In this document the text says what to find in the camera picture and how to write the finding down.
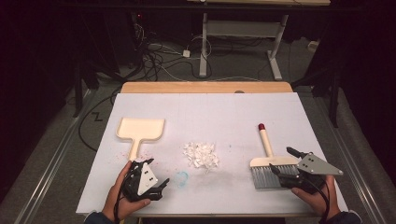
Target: table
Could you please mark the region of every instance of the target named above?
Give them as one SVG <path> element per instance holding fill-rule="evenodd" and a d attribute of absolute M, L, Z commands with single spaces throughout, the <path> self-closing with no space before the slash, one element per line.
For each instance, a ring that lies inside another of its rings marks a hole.
<path fill-rule="evenodd" d="M 205 4 L 222 3 L 222 4 L 252 4 L 252 5 L 276 5 L 276 6 L 328 6 L 330 0 L 206 0 Z M 274 37 L 274 47 L 267 51 L 267 56 L 274 79 L 282 80 L 279 67 L 276 62 L 276 54 L 285 31 L 286 22 L 289 15 L 283 15 L 280 22 L 261 22 L 261 21 L 213 21 L 207 18 L 204 13 L 202 28 L 202 48 L 200 59 L 200 77 L 206 77 L 207 65 L 207 36 L 208 35 L 225 35 L 225 36 L 252 36 L 252 37 Z"/>
<path fill-rule="evenodd" d="M 291 91 L 289 84 L 125 83 L 114 104 L 77 213 L 86 214 L 103 207 L 109 187 L 126 162 L 130 143 L 122 142 L 115 134 L 122 117 L 165 118 L 163 136 L 153 144 L 142 145 L 139 159 L 154 158 L 151 169 L 159 182 L 167 177 L 171 181 L 161 200 L 134 216 L 313 216 L 311 208 L 288 189 L 254 189 L 248 167 L 251 159 L 264 156 L 258 147 L 260 121 L 267 126 L 276 155 L 288 155 L 286 146 L 293 146 L 324 159 L 297 93 Z M 182 153 L 189 141 L 215 143 L 219 167 L 208 174 L 190 167 Z M 179 175 L 187 175 L 183 186 Z M 340 208 L 347 210 L 338 187 L 337 190 Z"/>

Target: sleeve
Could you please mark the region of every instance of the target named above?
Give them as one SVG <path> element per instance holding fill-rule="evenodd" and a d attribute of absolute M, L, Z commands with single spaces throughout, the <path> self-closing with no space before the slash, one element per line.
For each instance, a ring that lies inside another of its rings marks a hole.
<path fill-rule="evenodd" d="M 349 212 L 340 212 L 334 217 L 327 220 L 326 224 L 361 224 L 361 217 L 353 211 L 349 210 Z"/>
<path fill-rule="evenodd" d="M 92 212 L 84 220 L 84 224 L 113 224 L 103 213 Z"/>

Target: wooden table edge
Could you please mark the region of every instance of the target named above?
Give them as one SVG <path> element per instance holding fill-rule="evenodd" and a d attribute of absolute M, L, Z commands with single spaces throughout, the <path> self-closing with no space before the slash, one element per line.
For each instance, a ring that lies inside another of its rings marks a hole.
<path fill-rule="evenodd" d="M 126 82 L 120 93 L 293 92 L 288 82 Z"/>

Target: white tabletop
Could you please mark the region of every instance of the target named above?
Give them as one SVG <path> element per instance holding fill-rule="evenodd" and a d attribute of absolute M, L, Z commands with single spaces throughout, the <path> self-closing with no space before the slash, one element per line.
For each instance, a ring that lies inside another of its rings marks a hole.
<path fill-rule="evenodd" d="M 127 162 L 130 142 L 116 136 L 121 118 L 165 119 L 163 136 L 143 144 L 139 160 L 161 183 L 170 178 L 163 198 L 134 213 L 136 217 L 294 217 L 312 216 L 311 208 L 289 189 L 255 189 L 249 162 L 265 157 L 258 132 L 264 123 L 278 156 L 286 147 L 314 152 L 325 160 L 297 93 L 121 93 L 117 96 L 77 213 L 100 211 L 109 188 Z M 219 167 L 189 166 L 183 147 L 215 144 Z M 341 210 L 347 210 L 338 187 Z"/>

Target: dustpan handle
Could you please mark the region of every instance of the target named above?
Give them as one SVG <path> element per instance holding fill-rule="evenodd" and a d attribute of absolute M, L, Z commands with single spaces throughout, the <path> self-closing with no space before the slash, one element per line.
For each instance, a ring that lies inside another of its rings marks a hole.
<path fill-rule="evenodd" d="M 139 149 L 141 139 L 134 139 L 132 141 L 131 150 L 129 151 L 129 160 L 134 161 L 137 158 L 137 150 Z"/>
<path fill-rule="evenodd" d="M 262 144 L 264 145 L 265 153 L 267 157 L 273 157 L 274 153 L 271 148 L 270 141 L 268 139 L 267 131 L 265 129 L 260 129 L 260 136 L 262 137 Z"/>

